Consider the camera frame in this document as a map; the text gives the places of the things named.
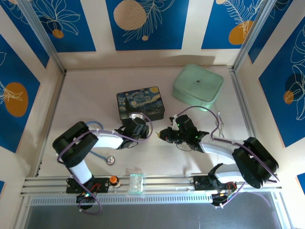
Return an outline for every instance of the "metal rail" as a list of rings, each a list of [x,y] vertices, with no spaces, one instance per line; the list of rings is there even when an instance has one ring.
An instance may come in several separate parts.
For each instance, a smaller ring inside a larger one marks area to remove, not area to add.
[[[20,11],[24,15],[25,19],[28,21],[30,27],[34,31],[43,48],[45,49],[49,57],[51,57],[54,61],[54,64],[56,65],[58,70],[62,73],[65,73],[64,66],[62,65],[61,60],[59,59],[57,51],[53,43],[51,42],[47,32],[45,31],[43,25],[41,24],[33,7],[31,6],[30,2],[28,0],[16,0],[16,3],[18,4]]]
[[[246,125],[248,135],[251,137],[258,138],[258,136],[255,132],[254,124],[252,122],[252,118],[251,118],[250,111],[249,111],[249,108],[247,105],[247,101],[246,101],[246,98],[243,93],[243,87],[241,85],[241,82],[239,81],[237,72],[234,72],[231,69],[230,74],[231,74],[233,87],[234,87],[234,90],[236,93],[236,97],[237,97],[237,100],[238,100],[238,103],[239,103],[239,106],[240,106],[240,109],[241,109],[241,112],[242,112],[242,115],[244,118],[244,123]]]
[[[147,176],[144,180],[143,194],[187,194],[187,193],[209,193],[216,194],[217,190],[195,191],[191,180],[193,176],[205,176],[206,174],[188,174],[188,175],[158,175]],[[29,177],[25,179],[21,196],[75,196],[75,194],[66,193],[67,177]],[[119,177],[122,185],[119,188],[109,187],[108,193],[99,193],[100,196],[106,195],[129,195],[129,176]],[[262,189],[255,189],[246,185],[243,191],[273,191],[281,188],[278,184],[267,183]]]
[[[277,0],[265,0],[264,1],[261,10],[259,11],[257,17],[254,20],[252,27],[250,28],[248,36],[246,36],[246,39],[245,39],[244,43],[242,44],[242,47],[232,65],[234,72],[238,71],[239,67],[241,66],[241,63],[243,63],[245,57],[248,55],[250,48],[252,47],[255,39],[257,38],[265,21],[268,18],[272,7],[275,5],[276,2],[277,2]]]

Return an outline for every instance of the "white tabletop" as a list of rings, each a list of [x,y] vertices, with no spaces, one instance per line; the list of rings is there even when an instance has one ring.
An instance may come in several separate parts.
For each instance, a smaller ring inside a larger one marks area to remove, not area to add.
[[[173,82],[182,69],[182,67],[158,67],[67,72],[44,150],[39,176],[69,175],[67,169],[56,162],[52,143],[76,122],[99,121],[105,130],[113,130],[122,125],[116,100],[116,94],[119,92],[158,86],[165,114],[163,120],[153,122],[153,131],[159,132],[170,126],[169,117],[189,107],[171,95]],[[248,133],[229,69],[225,66],[208,69],[224,78],[224,86],[212,108],[214,111],[217,108],[217,111],[221,112],[221,118],[225,124],[224,136],[231,139],[246,139]],[[193,120],[198,130],[211,132],[215,128],[215,118],[208,112],[193,108],[186,114]],[[221,156],[194,151],[184,152],[177,149],[176,145],[159,139],[156,133],[132,149],[97,148],[95,152],[103,156],[115,157],[115,164],[108,166],[100,158],[88,154],[85,161],[95,176],[130,173],[147,175],[207,173],[217,163],[227,161]]]

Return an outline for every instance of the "mint green box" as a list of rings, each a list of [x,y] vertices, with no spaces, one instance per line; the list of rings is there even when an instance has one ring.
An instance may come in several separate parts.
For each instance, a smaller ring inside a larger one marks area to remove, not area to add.
[[[188,64],[175,80],[172,95],[191,106],[211,108],[223,83],[224,78],[221,75]]]

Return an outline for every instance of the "white line drawing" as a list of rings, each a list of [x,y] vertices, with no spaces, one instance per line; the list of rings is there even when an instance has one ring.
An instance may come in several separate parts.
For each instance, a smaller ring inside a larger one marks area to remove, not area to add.
[[[23,13],[19,9],[15,1],[12,0],[1,0],[3,4],[11,11],[12,15],[21,20],[23,23],[28,24],[28,21],[25,19]]]
[[[11,13],[25,24],[28,24],[18,5],[9,0],[2,0]],[[48,33],[56,38],[63,38],[63,31],[78,35],[79,31],[73,22],[77,22],[81,15],[71,10],[66,10],[66,0],[31,0],[31,6],[39,17]]]
[[[277,1],[275,2],[275,4],[274,4],[274,6],[273,6],[273,8],[272,8],[272,10],[271,10],[271,12],[270,12],[270,14],[269,14],[269,16],[270,16],[272,19],[274,19],[274,18],[275,18],[275,12],[276,12],[277,10],[280,10],[280,11],[285,10],[285,9],[288,7],[290,1],[291,1],[291,0],[277,0]]]
[[[290,62],[294,64],[295,82],[285,93],[284,101],[287,104],[296,102],[296,120],[300,121],[305,118],[305,25],[296,38]]]
[[[161,13],[169,9],[175,0],[139,0],[139,2],[135,0],[124,0],[122,1],[115,9],[118,12],[122,10],[130,11],[127,13],[129,16],[129,23],[130,27],[133,25],[136,27],[134,29],[125,30],[125,34],[123,35],[126,37],[124,43],[130,41],[133,38],[137,40],[142,38],[143,41],[147,41],[149,36],[154,32],[154,30],[158,29],[158,24],[162,25],[163,19]],[[120,28],[120,18],[114,12],[116,23]]]
[[[227,11],[230,17],[234,18],[235,23],[243,28],[243,37],[245,38],[250,30],[250,21],[259,12],[264,0],[257,0],[256,3],[252,0],[248,8],[244,5],[244,0],[221,0],[221,2],[227,7]]]
[[[0,66],[4,63],[5,57],[6,57],[6,53],[0,52]],[[6,89],[0,81],[0,104],[2,104],[5,100],[9,101],[10,98],[22,101],[22,98],[20,98],[21,95],[22,95],[22,92],[14,93],[14,92]]]

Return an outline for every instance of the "purple cable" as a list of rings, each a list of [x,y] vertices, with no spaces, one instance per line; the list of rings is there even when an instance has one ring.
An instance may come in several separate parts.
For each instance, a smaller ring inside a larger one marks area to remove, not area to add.
[[[142,114],[142,113],[138,113],[138,112],[134,112],[133,114],[139,114],[139,115],[143,115],[147,120],[148,122],[151,124],[151,132],[150,134],[147,136],[146,139],[143,139],[143,140],[135,140],[135,139],[132,139],[130,137],[127,137],[127,136],[124,136],[124,135],[121,135],[119,133],[114,133],[112,131],[106,131],[106,130],[99,130],[99,131],[96,131],[96,130],[90,130],[90,131],[87,131],[85,133],[83,133],[82,135],[78,136],[74,141],[72,141],[66,148],[64,148],[64,150],[61,151],[61,153],[58,155],[57,157],[57,162],[60,163],[60,164],[64,164],[63,162],[60,161],[62,155],[64,153],[67,152],[68,149],[70,149],[72,147],[72,145],[74,145],[76,142],[78,142],[80,139],[82,139],[84,136],[90,134],[90,133],[104,133],[104,134],[110,134],[110,135],[116,135],[116,136],[119,136],[119,137],[123,137],[123,138],[126,138],[128,140],[131,140],[131,141],[134,141],[134,142],[142,142],[142,141],[145,141],[147,140],[153,133],[153,124],[152,124],[152,121],[149,119],[149,117],[147,117],[146,115]],[[97,197],[95,195],[93,195],[73,174],[72,174],[72,177],[73,179],[86,191],[88,192],[94,199],[95,201],[98,203],[99,207],[100,207],[100,210],[98,212],[88,212],[88,211],[82,211],[86,214],[90,214],[90,215],[97,215],[97,214],[100,214],[102,212],[102,205],[101,203],[99,202],[99,200],[97,199]],[[79,209],[81,209],[81,202],[78,204],[78,207]]]
[[[97,202],[97,204],[99,205],[99,211],[97,211],[97,212],[89,212],[89,211],[84,211],[84,210],[82,210],[81,209],[81,203],[82,203],[82,201],[83,200],[85,200],[85,199],[83,199],[83,200],[81,200],[80,202],[79,202],[79,204],[78,204],[78,208],[81,210],[81,212],[83,212],[83,213],[86,213],[86,214],[88,214],[88,215],[98,215],[98,214],[100,214],[101,212],[102,212],[102,204],[100,203],[100,201],[97,199],[97,197],[94,195],[94,194],[92,194],[91,192],[90,192],[90,190],[89,189],[87,189],[75,176],[73,176],[73,179],[87,192],[87,193],[89,193],[92,197],[93,197],[93,199],[95,199],[95,201]]]
[[[256,192],[252,192],[252,194],[254,194],[254,195],[257,195],[257,196],[259,196],[259,197],[261,197],[265,202],[266,202],[266,204],[268,205],[268,207],[270,207],[271,208],[271,204],[269,203],[269,201],[267,200],[267,198],[266,197],[264,197],[263,195],[261,195],[261,194],[259,194],[259,193],[256,193]]]
[[[268,180],[269,182],[272,182],[272,183],[277,183],[276,180]]]
[[[99,131],[96,131],[96,130],[90,130],[90,131],[87,131],[85,133],[83,133],[82,135],[80,135],[79,137],[77,137],[74,141],[72,141],[66,148],[64,148],[64,150],[62,150],[62,152],[58,155],[57,157],[57,162],[60,163],[60,164],[64,164],[63,162],[60,161],[60,158],[62,157],[62,155],[64,153],[67,152],[68,149],[70,149],[72,147],[72,145],[74,145],[76,142],[78,142],[80,139],[82,139],[84,136],[90,134],[90,133],[102,133],[102,134],[109,134],[109,135],[116,135],[116,136],[119,136],[119,137],[123,137],[123,138],[126,138],[128,140],[131,140],[131,141],[134,141],[134,142],[143,142],[143,141],[146,141],[152,134],[153,134],[153,124],[151,122],[151,120],[149,119],[149,117],[147,117],[146,115],[142,114],[142,113],[133,113],[133,114],[140,114],[140,115],[143,115],[147,120],[148,122],[151,124],[151,132],[149,133],[149,135],[147,136],[146,139],[143,139],[143,140],[136,140],[136,139],[132,139],[130,137],[127,137],[127,136],[124,136],[124,135],[121,135],[119,133],[114,133],[112,131],[107,131],[107,130],[99,130]]]
[[[209,111],[215,118],[216,118],[216,121],[217,121],[217,126],[216,126],[216,128],[211,132],[211,138],[213,139],[213,140],[216,140],[216,141],[220,141],[220,142],[226,142],[226,143],[231,143],[231,144],[233,144],[233,145],[236,145],[236,146],[239,146],[239,147],[241,147],[241,148],[243,148],[244,150],[246,150],[249,154],[251,154],[266,170],[267,170],[267,172],[270,174],[270,175],[272,175],[272,176],[274,176],[275,178],[276,178],[276,180],[279,182],[280,180],[279,180],[279,178],[274,174],[274,172],[272,172],[272,170],[255,154],[255,153],[253,153],[250,149],[248,149],[247,147],[245,147],[244,145],[242,145],[242,144],[240,144],[240,143],[237,143],[237,142],[231,142],[231,141],[229,141],[229,140],[226,140],[226,139],[221,139],[221,138],[216,138],[216,137],[214,137],[213,136],[213,134],[215,133],[215,131],[219,128],[219,120],[218,120],[218,117],[217,117],[217,115],[213,112],[213,111],[211,111],[210,109],[208,109],[208,108],[206,108],[206,107],[204,107],[204,106],[190,106],[190,107],[188,107],[188,108],[186,108],[185,110],[183,110],[182,112],[180,112],[179,114],[177,114],[177,116],[180,116],[182,113],[184,113],[185,111],[187,111],[187,110],[189,110],[189,109],[191,109],[191,108],[194,108],[194,107],[199,107],[199,108],[203,108],[203,109],[205,109],[205,110],[207,110],[207,111]]]
[[[234,197],[236,197],[236,195],[242,190],[242,188],[244,187],[244,185],[246,184],[246,182],[244,182],[240,188],[234,193],[232,194],[232,197],[230,199],[227,200],[227,202],[225,202],[222,207],[226,206]]]

